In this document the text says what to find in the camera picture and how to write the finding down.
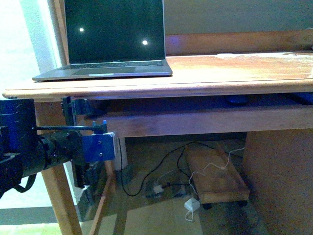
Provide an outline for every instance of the blue metal bracket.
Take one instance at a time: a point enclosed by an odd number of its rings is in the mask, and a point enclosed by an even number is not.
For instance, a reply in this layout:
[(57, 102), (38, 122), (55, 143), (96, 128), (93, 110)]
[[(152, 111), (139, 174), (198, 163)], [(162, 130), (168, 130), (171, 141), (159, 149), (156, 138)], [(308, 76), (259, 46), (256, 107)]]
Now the blue metal bracket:
[(115, 133), (83, 136), (83, 151), (87, 163), (113, 160), (115, 158)]

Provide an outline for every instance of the desk top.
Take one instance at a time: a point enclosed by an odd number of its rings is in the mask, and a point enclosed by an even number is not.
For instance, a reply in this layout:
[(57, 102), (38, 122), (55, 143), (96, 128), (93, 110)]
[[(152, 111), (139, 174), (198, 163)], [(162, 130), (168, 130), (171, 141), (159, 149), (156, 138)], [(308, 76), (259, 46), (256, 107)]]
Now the desk top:
[(172, 77), (29, 81), (7, 88), (4, 97), (58, 101), (64, 96), (126, 99), (313, 91), (313, 53), (281, 52), (173, 56)]

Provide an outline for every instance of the laptop trackpad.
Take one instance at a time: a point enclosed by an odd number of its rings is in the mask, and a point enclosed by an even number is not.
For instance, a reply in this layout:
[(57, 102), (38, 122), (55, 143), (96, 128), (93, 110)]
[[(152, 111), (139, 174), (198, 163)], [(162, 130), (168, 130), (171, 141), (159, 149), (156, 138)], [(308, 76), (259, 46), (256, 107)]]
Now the laptop trackpad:
[(89, 75), (89, 74), (112, 74), (112, 73), (132, 73), (136, 67), (116, 67), (116, 68), (92, 68), (82, 69), (73, 75)]

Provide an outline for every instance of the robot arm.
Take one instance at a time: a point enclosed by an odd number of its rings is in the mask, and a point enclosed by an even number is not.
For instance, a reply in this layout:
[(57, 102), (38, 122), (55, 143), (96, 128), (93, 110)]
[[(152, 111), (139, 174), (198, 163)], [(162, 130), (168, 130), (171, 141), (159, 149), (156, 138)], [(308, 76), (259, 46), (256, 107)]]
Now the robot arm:
[[(53, 132), (38, 135), (37, 130)], [(94, 134), (82, 136), (81, 130)], [(0, 198), (11, 188), (27, 191), (36, 173), (67, 161), (80, 168), (75, 186), (90, 185), (97, 181), (101, 163), (114, 159), (115, 142), (115, 134), (107, 133), (105, 121), (93, 126), (36, 127), (32, 99), (0, 100)], [(23, 188), (19, 184), (27, 176)]]

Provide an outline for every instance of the laptop screen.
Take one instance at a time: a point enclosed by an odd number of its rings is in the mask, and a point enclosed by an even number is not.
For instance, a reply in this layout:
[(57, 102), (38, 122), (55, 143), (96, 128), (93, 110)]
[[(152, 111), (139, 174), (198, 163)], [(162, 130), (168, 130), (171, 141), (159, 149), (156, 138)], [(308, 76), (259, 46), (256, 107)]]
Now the laptop screen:
[(65, 0), (69, 61), (165, 58), (163, 0)]

